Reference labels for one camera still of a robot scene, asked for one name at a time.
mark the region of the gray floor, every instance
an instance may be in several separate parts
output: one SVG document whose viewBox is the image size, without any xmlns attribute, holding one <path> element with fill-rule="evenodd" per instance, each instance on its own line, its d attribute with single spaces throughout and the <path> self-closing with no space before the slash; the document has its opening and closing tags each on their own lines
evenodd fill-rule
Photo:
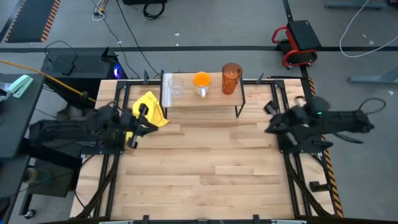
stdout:
<svg viewBox="0 0 398 224">
<path fill-rule="evenodd" d="M 345 27 L 356 13 L 355 9 L 325 9 L 324 0 L 289 1 L 295 20 L 308 19 L 323 46 L 338 46 Z M 0 26 L 5 24 L 16 0 L 0 3 Z M 117 47 L 116 39 L 103 22 L 91 20 L 93 3 L 90 0 L 62 1 L 55 23 L 45 43 L 7 44 L 5 47 L 45 47 L 55 40 L 64 40 L 73 47 Z M 141 46 L 201 46 L 201 45 L 267 45 L 271 35 L 284 25 L 282 1 L 275 0 L 169 0 L 164 15 L 155 21 L 147 21 L 142 14 L 122 5 Z M 125 47 L 135 43 L 124 25 L 116 3 L 110 0 L 106 8 L 106 20 Z M 343 42 L 344 46 L 383 45 L 397 35 L 398 9 L 388 7 L 383 11 L 365 10 L 353 23 Z M 142 55 L 127 52 L 129 64 L 139 73 L 150 70 Z M 278 52 L 146 52 L 145 55 L 156 70 L 219 71 L 227 62 L 242 65 L 245 78 L 266 75 L 301 75 L 295 68 L 284 69 Z M 334 110 L 353 110 L 369 97 L 387 101 L 387 108 L 369 116 L 375 130 L 367 135 L 350 136 L 364 140 L 363 145 L 343 142 L 333 136 L 330 149 L 336 181 L 346 217 L 398 220 L 398 159 L 396 145 L 396 111 L 398 91 L 396 86 L 349 84 L 350 75 L 383 74 L 396 67 L 398 52 L 377 52 L 362 58 L 346 58 L 339 52 L 319 52 L 316 64 L 308 69 L 314 79 L 317 93 L 332 104 Z M 43 53 L 0 54 L 0 58 L 34 68 L 40 68 Z M 28 73 L 20 68 L 0 64 L 1 73 Z M 126 68 L 129 77 L 131 71 Z M 43 91 L 37 108 L 54 115 L 65 106 L 57 95 Z M 51 117 L 35 111 L 32 122 Z M 20 194 L 19 209 L 23 193 Z M 11 223 L 38 223 L 68 218 L 73 195 L 67 198 L 36 197 L 32 208 L 38 211 L 27 221 L 14 213 Z"/>
</svg>

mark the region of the wooden tabletop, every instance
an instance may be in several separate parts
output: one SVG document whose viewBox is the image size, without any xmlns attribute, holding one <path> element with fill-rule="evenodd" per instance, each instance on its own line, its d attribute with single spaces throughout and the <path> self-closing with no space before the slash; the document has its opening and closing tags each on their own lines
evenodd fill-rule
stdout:
<svg viewBox="0 0 398 224">
<path fill-rule="evenodd" d="M 196 93 L 193 84 L 195 73 L 165 73 L 163 74 L 162 87 L 162 106 L 181 107 L 181 106 L 240 106 L 243 104 L 241 83 L 238 82 L 235 91 L 231 95 L 225 95 L 222 90 L 221 72 L 210 72 L 211 83 L 206 98 L 202 98 Z M 183 80 L 183 93 L 180 98 L 174 98 L 169 87 L 169 80 L 172 77 L 180 77 Z"/>
<path fill-rule="evenodd" d="M 285 80 L 289 105 L 303 95 L 300 80 Z M 97 107 L 113 100 L 116 81 L 103 80 Z M 159 97 L 159 86 L 132 86 L 129 106 L 145 92 Z M 289 185 L 276 137 L 264 133 L 270 117 L 262 108 L 272 99 L 269 85 L 245 85 L 246 106 L 239 118 L 228 107 L 169 108 L 170 124 L 138 139 L 138 149 L 125 149 L 119 163 L 113 220 L 293 218 Z M 88 203 L 98 187 L 103 156 L 81 169 L 76 192 Z M 325 183 L 321 165 L 302 154 L 310 181 Z M 300 211 L 301 193 L 296 187 Z M 328 192 L 314 197 L 333 213 Z M 104 214 L 107 192 L 103 197 Z M 71 217 L 81 212 L 73 202 Z"/>
</svg>

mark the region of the red rolling stool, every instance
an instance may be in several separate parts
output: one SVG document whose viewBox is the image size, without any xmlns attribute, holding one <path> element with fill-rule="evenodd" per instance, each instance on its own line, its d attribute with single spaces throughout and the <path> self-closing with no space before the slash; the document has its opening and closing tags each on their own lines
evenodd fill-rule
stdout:
<svg viewBox="0 0 398 224">
<path fill-rule="evenodd" d="M 284 29 L 287 40 L 275 40 L 277 33 Z M 322 47 L 309 21 L 288 22 L 287 26 L 275 30 L 272 42 L 278 44 L 277 50 L 283 51 L 282 65 L 288 70 L 300 65 L 311 67 L 318 58 L 317 49 Z"/>
</svg>

